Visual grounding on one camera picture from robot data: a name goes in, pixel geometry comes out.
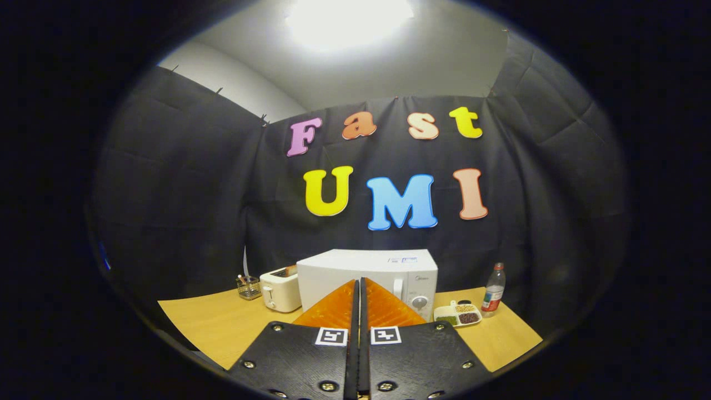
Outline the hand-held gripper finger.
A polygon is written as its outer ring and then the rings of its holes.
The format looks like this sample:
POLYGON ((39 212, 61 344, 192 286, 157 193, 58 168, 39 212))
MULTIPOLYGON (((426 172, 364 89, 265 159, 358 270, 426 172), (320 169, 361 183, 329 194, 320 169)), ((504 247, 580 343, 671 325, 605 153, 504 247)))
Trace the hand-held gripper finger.
POLYGON ((271 321, 229 368, 229 377, 269 399, 356 399, 360 282, 346 288, 348 328, 271 321))
POLYGON ((360 279, 360 387, 370 399, 462 399, 493 379, 447 321, 372 322, 375 288, 360 279))

